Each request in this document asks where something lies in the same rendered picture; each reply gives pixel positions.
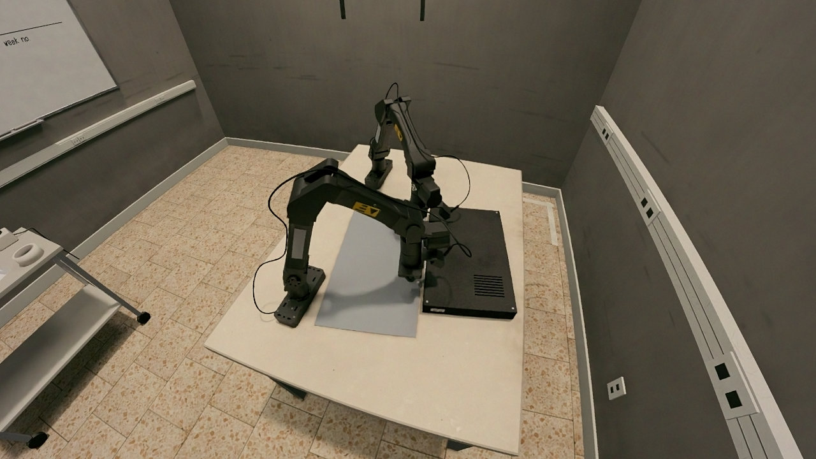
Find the grey flat mat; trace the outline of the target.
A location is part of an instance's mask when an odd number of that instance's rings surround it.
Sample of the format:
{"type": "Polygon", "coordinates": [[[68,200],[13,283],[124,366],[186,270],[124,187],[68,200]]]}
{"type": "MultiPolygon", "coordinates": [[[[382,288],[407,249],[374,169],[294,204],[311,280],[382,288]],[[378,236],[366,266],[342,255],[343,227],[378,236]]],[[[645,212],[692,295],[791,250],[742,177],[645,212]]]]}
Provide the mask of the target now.
{"type": "Polygon", "coordinates": [[[353,212],[315,326],[416,338],[419,282],[398,278],[400,235],[353,212]]]}

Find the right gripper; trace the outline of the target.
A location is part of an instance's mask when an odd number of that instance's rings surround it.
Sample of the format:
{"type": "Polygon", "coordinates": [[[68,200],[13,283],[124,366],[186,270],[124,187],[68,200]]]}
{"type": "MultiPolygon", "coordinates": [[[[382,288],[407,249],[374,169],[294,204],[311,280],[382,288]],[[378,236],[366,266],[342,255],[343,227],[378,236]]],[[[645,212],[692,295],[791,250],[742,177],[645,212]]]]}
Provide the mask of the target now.
{"type": "Polygon", "coordinates": [[[445,263],[444,253],[439,249],[427,250],[421,248],[421,252],[415,256],[401,253],[402,259],[399,259],[398,276],[399,278],[406,278],[408,282],[414,282],[414,280],[422,278],[422,268],[425,268],[425,261],[445,263]]]}

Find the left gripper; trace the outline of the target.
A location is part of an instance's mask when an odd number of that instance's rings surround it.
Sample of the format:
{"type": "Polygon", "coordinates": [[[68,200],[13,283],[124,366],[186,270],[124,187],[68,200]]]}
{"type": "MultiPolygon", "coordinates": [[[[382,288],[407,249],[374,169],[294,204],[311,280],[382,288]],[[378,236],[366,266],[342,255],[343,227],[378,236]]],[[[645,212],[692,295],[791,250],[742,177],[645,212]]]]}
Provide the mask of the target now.
{"type": "MultiPolygon", "coordinates": [[[[423,209],[425,211],[428,211],[428,209],[429,209],[429,207],[426,207],[425,202],[422,201],[421,198],[418,195],[412,194],[412,192],[411,192],[410,201],[412,203],[416,204],[416,205],[419,205],[420,209],[423,209]]],[[[447,213],[448,216],[451,215],[451,207],[448,207],[445,204],[445,201],[441,201],[441,204],[439,206],[437,206],[437,207],[441,208],[442,211],[445,211],[445,213],[447,213]]],[[[421,211],[421,214],[422,214],[422,217],[424,219],[426,217],[426,212],[421,211]]]]}

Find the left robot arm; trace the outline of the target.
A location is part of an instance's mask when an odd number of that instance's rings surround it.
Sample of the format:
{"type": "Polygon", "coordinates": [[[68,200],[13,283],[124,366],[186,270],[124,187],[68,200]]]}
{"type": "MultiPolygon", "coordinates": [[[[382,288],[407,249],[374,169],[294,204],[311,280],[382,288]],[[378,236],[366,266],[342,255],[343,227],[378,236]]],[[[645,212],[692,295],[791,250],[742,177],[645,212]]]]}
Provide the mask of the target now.
{"type": "Polygon", "coordinates": [[[425,202],[426,207],[434,208],[440,205],[442,200],[441,189],[432,178],[436,170],[436,159],[429,156],[431,155],[430,150],[426,149],[425,144],[421,142],[411,121],[408,111],[410,96],[401,97],[403,103],[399,97],[399,102],[398,98],[394,102],[388,98],[382,99],[375,105],[378,127],[375,139],[370,142],[368,154],[371,160],[371,170],[365,176],[364,181],[378,185],[393,163],[393,160],[385,159],[385,157],[390,154],[391,131],[395,127],[404,150],[406,175],[411,179],[411,192],[418,195],[425,202]],[[429,155],[423,153],[420,148],[429,155]]]}

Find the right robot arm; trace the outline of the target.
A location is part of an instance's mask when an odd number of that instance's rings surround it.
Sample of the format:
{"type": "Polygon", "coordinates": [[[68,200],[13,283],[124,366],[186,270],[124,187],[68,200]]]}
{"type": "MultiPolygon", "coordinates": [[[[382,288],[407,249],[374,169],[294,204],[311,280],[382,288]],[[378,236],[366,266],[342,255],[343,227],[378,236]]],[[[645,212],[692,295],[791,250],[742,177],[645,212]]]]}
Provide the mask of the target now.
{"type": "Polygon", "coordinates": [[[390,200],[386,197],[388,195],[384,196],[385,194],[382,195],[382,192],[378,191],[379,194],[376,189],[371,191],[374,188],[369,189],[369,186],[364,186],[364,183],[340,170],[338,160],[325,159],[310,168],[318,169],[331,169],[343,175],[332,174],[330,171],[315,171],[301,175],[293,182],[286,209],[289,218],[286,253],[288,258],[285,259],[282,277],[284,291],[288,294],[274,313],[276,319],[289,324],[296,322],[304,305],[323,278],[323,268],[308,265],[308,255],[314,222],[317,222],[317,217],[327,201],[334,205],[349,207],[394,230],[400,235],[400,252],[405,255],[419,254],[422,240],[427,250],[451,246],[451,232],[445,224],[423,221],[421,211],[412,208],[419,206],[411,201],[391,196],[393,200],[390,200]],[[406,207],[398,201],[412,207],[406,207]]]}

